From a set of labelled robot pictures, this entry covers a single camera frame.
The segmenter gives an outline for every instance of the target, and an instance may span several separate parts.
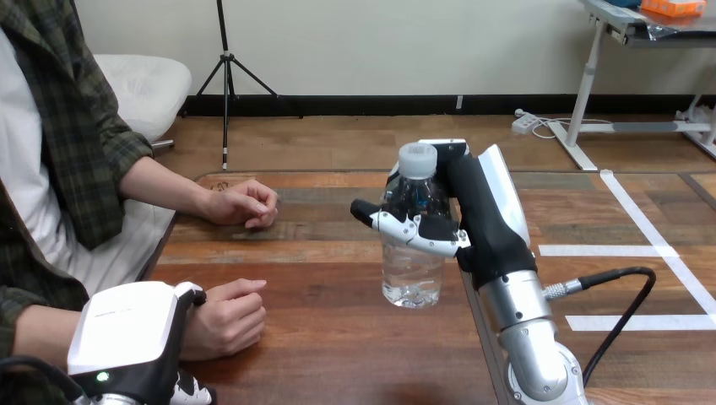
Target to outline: person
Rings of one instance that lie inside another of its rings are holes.
[[[277,194],[255,181],[206,190],[153,159],[117,114],[71,0],[0,0],[0,359],[67,366],[92,294],[135,281],[174,212],[270,226]],[[262,280],[208,290],[182,359],[214,359],[264,328]],[[0,375],[0,403],[66,403],[42,375]]]

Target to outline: black cable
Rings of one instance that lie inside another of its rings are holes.
[[[642,274],[648,277],[647,282],[642,287],[642,290],[639,291],[639,294],[637,294],[637,297],[632,301],[632,304],[629,305],[629,308],[626,309],[624,312],[624,315],[619,318],[619,321],[614,325],[614,328],[609,332],[609,334],[605,337],[604,342],[597,348],[597,351],[594,352],[594,355],[591,359],[589,359],[589,362],[587,363],[587,367],[584,368],[583,372],[583,382],[584,386],[587,386],[587,383],[589,382],[589,377],[592,375],[592,371],[594,371],[594,367],[597,366],[597,363],[599,363],[599,360],[602,358],[606,350],[609,348],[612,342],[614,342],[614,339],[619,335],[621,330],[624,328],[624,326],[629,321],[629,318],[634,315],[634,313],[637,311],[639,306],[644,302],[644,300],[647,298],[647,295],[651,292],[651,288],[656,284],[656,273],[654,273],[654,270],[648,268],[648,267],[626,267],[626,268],[619,268],[616,270],[610,270],[609,272],[599,273],[595,274],[593,276],[587,276],[587,277],[580,277],[578,278],[579,282],[582,284],[582,290],[589,289],[591,287],[594,287],[595,285],[599,285],[602,283],[606,283],[608,281],[616,280],[618,278],[621,278],[623,276],[628,276],[631,274]]]
[[[18,365],[28,365],[34,369],[41,371],[42,374],[46,375],[47,378],[49,378],[53,384],[55,384],[62,390],[65,397],[70,402],[74,402],[78,398],[84,396],[84,391],[82,391],[82,388],[76,382],[74,382],[74,380],[70,378],[69,375],[65,374],[64,371],[60,370],[54,365],[50,365],[34,357],[13,356],[2,359],[0,360],[0,372],[5,371],[7,368],[15,367]]]

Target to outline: water bottle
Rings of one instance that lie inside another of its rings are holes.
[[[437,149],[428,143],[408,143],[398,153],[399,176],[390,181],[381,198],[389,213],[439,215],[450,218],[450,200],[435,181]],[[437,303],[445,259],[409,248],[381,234],[382,292],[392,304],[426,308]]]

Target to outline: orange container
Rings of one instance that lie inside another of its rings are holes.
[[[669,17],[690,17],[703,14],[705,0],[642,0],[644,10],[668,15]]]

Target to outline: tripod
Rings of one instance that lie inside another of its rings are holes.
[[[235,63],[241,70],[246,72],[252,79],[256,81],[256,83],[261,84],[261,87],[266,89],[278,102],[281,103],[281,105],[289,112],[291,112],[293,116],[298,116],[299,118],[303,118],[302,114],[296,113],[296,111],[291,108],[289,105],[285,103],[283,99],[279,97],[278,94],[276,94],[275,91],[273,91],[269,86],[267,86],[264,82],[261,81],[260,78],[256,77],[255,74],[251,73],[244,65],[242,65],[234,56],[233,53],[229,53],[229,44],[228,40],[226,39],[226,27],[224,25],[224,6],[221,4],[221,0],[216,0],[216,8],[219,10],[219,28],[221,29],[221,43],[224,46],[224,53],[221,54],[219,57],[219,62],[216,63],[216,67],[214,67],[214,70],[211,71],[211,74],[206,79],[206,81],[203,83],[203,86],[201,89],[199,89],[197,93],[197,97],[199,97],[203,91],[206,89],[206,86],[209,84],[212,78],[214,78],[214,75],[216,72],[219,71],[219,68],[221,66],[224,66],[224,159],[223,159],[223,165],[221,166],[223,170],[227,170],[227,160],[229,156],[229,104],[238,99],[238,96],[234,93],[234,79],[231,75],[231,64]],[[187,109],[184,108],[184,111],[182,111],[182,117],[187,116]]]

